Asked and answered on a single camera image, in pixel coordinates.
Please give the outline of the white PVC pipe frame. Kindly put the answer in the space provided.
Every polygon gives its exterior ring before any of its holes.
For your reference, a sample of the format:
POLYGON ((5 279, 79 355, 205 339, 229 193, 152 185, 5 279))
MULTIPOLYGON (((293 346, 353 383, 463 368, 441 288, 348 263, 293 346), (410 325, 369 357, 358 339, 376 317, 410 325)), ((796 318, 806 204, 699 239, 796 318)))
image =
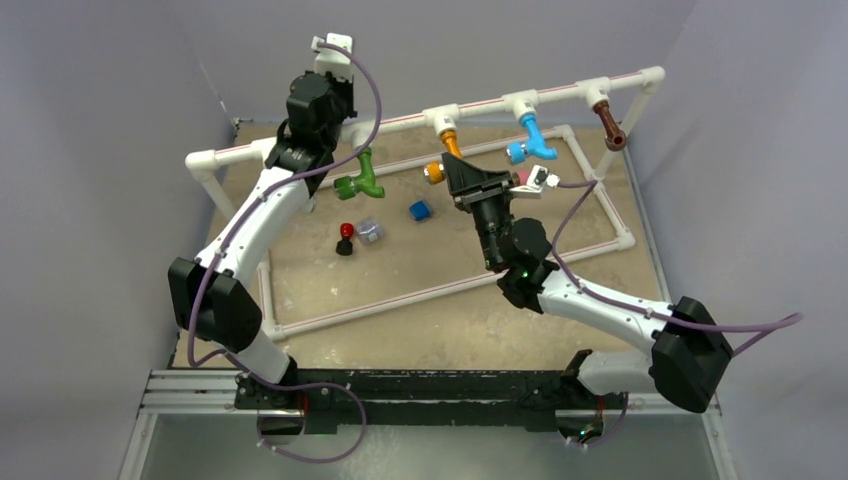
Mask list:
MULTIPOLYGON (((524 116, 531 114, 535 115, 535 111, 528 110, 529 107, 525 106, 525 104, 532 104, 533 108, 535 108, 536 106, 543 103, 551 103, 555 101, 569 99, 585 100, 588 98, 587 104, 590 108, 594 109, 595 103, 598 103, 595 102, 595 100, 601 101, 601 94, 604 92, 607 92, 604 94, 606 95, 610 91, 640 87, 641 92, 637 94, 635 100, 631 104, 630 109, 624 116, 624 120, 617 125, 617 131, 620 132, 621 135, 625 135, 629 134, 630 131, 633 129, 643 109, 647 105, 647 102, 649 101, 650 97, 660 87, 665 76, 666 72, 663 67, 654 66, 640 69, 639 71, 634 73, 619 75, 615 77, 598 77, 593 79, 581 80, 570 85, 552 87, 543 90, 531 89, 521 92, 510 93, 504 95, 502 98, 477 101, 464 105, 449 104, 445 106, 433 107, 431 109, 427 109, 426 111, 422 111, 419 114, 412 114, 384 120, 381 124, 380 129, 385 133, 392 133, 410 130, 416 127, 421 127, 423 125, 431 126, 430 124, 433 122, 431 122, 431 119, 428 115, 430 113, 438 113, 438 115, 436 115, 435 117, 435 120, 438 120, 438 122, 434 123, 433 125, 436 125, 439 128, 445 125, 450 127, 448 130, 445 131, 449 133, 452 131, 452 135, 454 136, 451 137, 448 133, 443 133, 438 130, 436 130, 436 133, 439 135, 440 139, 442 139, 443 137, 448 139, 452 138, 452 140, 443 143, 445 145, 455 145, 458 149, 459 147, 455 134, 456 121, 458 121, 460 118, 479 116, 485 113, 496 113, 500 112, 501 110, 510 112, 511 110, 515 110, 512 106, 514 103, 513 100, 517 100, 520 104, 520 108, 518 108, 518 113, 515 114, 516 119, 518 121, 520 121, 524 116)), ((353 127, 346 127, 349 131, 347 131, 347 133, 343 133, 342 141, 347 142, 348 140, 350 140, 352 146, 359 148, 359 143, 361 143, 360 140, 364 142, 364 139, 370 132, 370 130, 366 127, 368 127, 368 125, 361 128, 356 125, 354 125, 353 127)), ((570 154, 572 155, 576 164, 581 169, 581 172, 584 174, 584 176, 586 176, 586 178, 589 180, 599 180, 601 182, 603 181, 603 175, 606 174, 607 170, 613 163, 613 160, 616 155, 615 151, 608 150, 607 152, 605 152, 602 156, 602 159, 598 163, 597 169, 595 169, 595 167, 591 166, 588 158, 584 154, 583 149, 576 138, 576 134, 569 125, 559 125, 547 130, 540 130, 538 126, 536 126, 535 128, 535 131, 538 131, 539 133, 529 134, 530 130, 528 130, 528 134, 531 136, 530 138, 543 138, 544 140, 562 140, 568 146, 570 154)), ((493 153, 500 148, 505 148, 505 151, 507 152, 507 157, 510 157, 513 151, 518 150, 518 146, 520 146, 522 149, 526 149, 525 143, 527 143, 528 141, 529 140, 522 140, 521 136, 503 138, 499 140, 471 145, 466 148, 465 153, 467 153, 468 156, 482 155, 493 153)), ((203 186, 209 197, 213 199, 213 202, 216 205, 217 209, 224 215, 224 217, 229 219, 236 213, 237 209, 230 197, 224 192, 221 183, 215 178, 213 178, 213 174, 217 170, 228 165, 240 162, 247 162, 251 160, 264 160, 267 157, 267 154, 270 152, 273 143, 274 138, 268 137, 260 140, 255 140, 252 143, 246 145, 231 147, 223 150, 204 150, 199 152, 192 152, 187 155, 185 159, 185 165, 191 172, 195 180, 197 180, 203 186)), ((376 180, 379 175, 389 175, 399 172, 412 171, 415 168, 422 167, 424 178, 430 184, 435 185, 437 183, 440 183, 441 181, 444 181, 447 178, 443 168, 443 162, 437 154, 398 160, 377 167, 366 166, 365 170, 368 172, 368 175, 373 173, 374 175, 372 176, 376 180)), ((529 190, 530 195, 529 197, 527 197, 523 195, 525 192, 522 191, 522 196, 524 196, 524 198, 541 198, 542 186, 553 188, 554 175, 549 172, 549 170, 543 168, 543 166, 532 166, 530 172, 530 175, 533 176, 533 180, 531 180, 531 183, 533 185, 530 186, 531 188, 529 190), (536 177, 539 176, 537 175, 537 173, 542 173, 543 171, 549 173, 549 177, 545 180, 547 184, 540 184, 537 186, 535 184, 536 177)), ((611 197, 606 192, 603 183, 600 183, 596 187, 596 189, 594 190, 594 195, 596 196, 604 214, 612 225, 616 236, 611 241, 590 245, 582 249, 562 253, 560 255, 562 255, 563 260, 584 260, 616 251, 628 250, 636 245, 636 238, 634 234, 631 232, 630 228, 625 224, 611 197)), ((262 253, 263 255, 260 258, 257 267, 255 268, 255 273, 257 273, 256 277, 258 278, 258 284, 260 288, 259 302, 260 310, 262 311, 263 315, 262 328, 264 329, 264 331, 266 331, 266 333, 271 337, 272 340, 277 341, 282 341, 287 337, 294 336, 297 334, 305 334, 306 332, 317 331, 321 328, 339 325, 344 322, 357 320, 366 316, 375 315, 377 313, 397 309, 403 306, 412 305, 415 303, 420 303, 426 300, 431 300, 439 297, 444 297, 449 294, 459 293, 461 291, 470 290, 472 288, 477 288, 484 285, 494 284, 495 280, 499 278, 493 273, 481 274, 474 277, 469 277, 466 279, 439 285, 436 287, 427 288, 425 290, 411 292, 398 297, 385 299, 380 302, 361 305, 355 308, 334 312, 332 314, 294 322, 290 325, 278 325, 276 323, 277 320, 274 318, 275 310, 271 287, 272 267, 269 257, 270 247, 266 248, 266 251, 262 253)))

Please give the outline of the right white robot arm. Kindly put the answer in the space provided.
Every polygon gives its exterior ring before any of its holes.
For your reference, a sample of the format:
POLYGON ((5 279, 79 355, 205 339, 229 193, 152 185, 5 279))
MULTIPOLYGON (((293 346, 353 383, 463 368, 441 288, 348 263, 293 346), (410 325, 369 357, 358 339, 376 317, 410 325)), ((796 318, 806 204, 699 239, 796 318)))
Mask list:
POLYGON ((633 346, 628 355, 592 352, 575 360, 561 381, 569 404, 647 391, 689 412, 708 409, 733 352, 701 302, 649 301, 569 270, 542 223, 516 218, 510 209, 516 198, 539 198, 562 186, 548 168, 536 165, 526 175, 484 170, 451 153, 441 163, 454 206, 474 220, 485 269, 498 275, 496 284, 514 307, 569 318, 633 346))

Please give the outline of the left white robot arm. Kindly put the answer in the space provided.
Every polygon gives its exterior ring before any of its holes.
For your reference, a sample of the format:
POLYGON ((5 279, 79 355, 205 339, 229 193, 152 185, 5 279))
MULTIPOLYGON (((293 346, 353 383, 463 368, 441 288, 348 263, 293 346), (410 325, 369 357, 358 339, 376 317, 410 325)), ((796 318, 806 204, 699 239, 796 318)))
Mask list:
POLYGON ((297 364, 263 330, 248 283, 285 223, 327 175, 342 124, 357 115, 353 80, 308 71, 292 82, 286 109, 248 199, 218 238, 192 259, 175 259, 167 274, 177 325, 262 378, 259 395, 275 409, 297 399, 297 364))

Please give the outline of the orange water faucet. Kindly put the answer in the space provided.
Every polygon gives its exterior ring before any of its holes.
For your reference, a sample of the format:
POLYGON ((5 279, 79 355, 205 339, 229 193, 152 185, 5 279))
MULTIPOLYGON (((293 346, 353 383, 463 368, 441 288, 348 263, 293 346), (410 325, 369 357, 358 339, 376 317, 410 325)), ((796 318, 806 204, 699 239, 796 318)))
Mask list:
POLYGON ((440 141, 445 149, 445 152, 437 160, 427 163, 423 167, 423 175, 425 180, 430 185, 436 185, 446 179, 443 157, 450 154, 456 158, 463 158, 463 154, 458 142, 458 135, 455 129, 447 129, 439 134, 440 141))

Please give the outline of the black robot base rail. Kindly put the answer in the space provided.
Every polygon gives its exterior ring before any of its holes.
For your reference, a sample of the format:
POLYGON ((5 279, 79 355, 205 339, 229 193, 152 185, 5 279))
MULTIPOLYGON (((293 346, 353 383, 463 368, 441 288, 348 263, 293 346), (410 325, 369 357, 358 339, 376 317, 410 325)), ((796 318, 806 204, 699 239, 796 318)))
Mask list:
POLYGON ((309 434, 342 425, 521 427, 528 432, 599 432, 601 411, 624 403, 599 396, 564 370, 361 370, 301 368, 272 389, 238 376, 238 410, 303 413, 309 434))

